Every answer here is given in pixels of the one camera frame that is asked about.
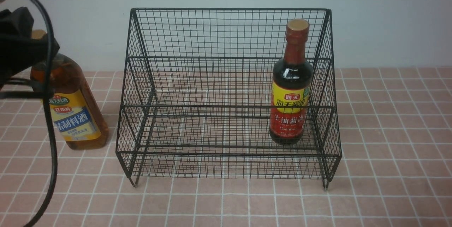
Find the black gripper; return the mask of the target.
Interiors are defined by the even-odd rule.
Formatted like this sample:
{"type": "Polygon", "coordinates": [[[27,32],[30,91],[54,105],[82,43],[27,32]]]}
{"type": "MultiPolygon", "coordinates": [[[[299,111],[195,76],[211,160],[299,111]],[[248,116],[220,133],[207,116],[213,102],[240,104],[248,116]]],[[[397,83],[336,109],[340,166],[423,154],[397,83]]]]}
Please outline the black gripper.
{"type": "Polygon", "coordinates": [[[1,11],[0,18],[0,85],[12,76],[47,59],[47,33],[33,39],[34,18],[27,7],[1,11]]]}

